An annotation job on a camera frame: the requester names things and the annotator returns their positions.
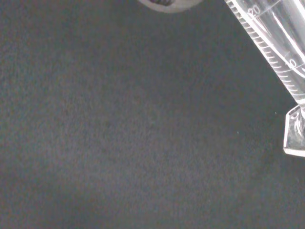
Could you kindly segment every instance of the dark felt background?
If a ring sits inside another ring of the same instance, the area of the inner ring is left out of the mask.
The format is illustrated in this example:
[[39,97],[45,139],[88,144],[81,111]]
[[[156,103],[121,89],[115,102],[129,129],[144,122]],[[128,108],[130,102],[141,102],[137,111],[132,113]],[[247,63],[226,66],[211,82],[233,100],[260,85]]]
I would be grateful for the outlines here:
[[304,228],[295,103],[222,0],[76,2],[1,2],[0,228]]

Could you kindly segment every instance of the glass graduated cylinder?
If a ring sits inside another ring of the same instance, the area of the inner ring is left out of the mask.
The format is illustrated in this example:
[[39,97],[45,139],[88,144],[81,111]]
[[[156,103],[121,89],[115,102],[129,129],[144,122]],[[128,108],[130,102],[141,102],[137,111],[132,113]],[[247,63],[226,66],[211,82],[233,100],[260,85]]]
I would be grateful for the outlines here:
[[225,0],[305,116],[305,0]]

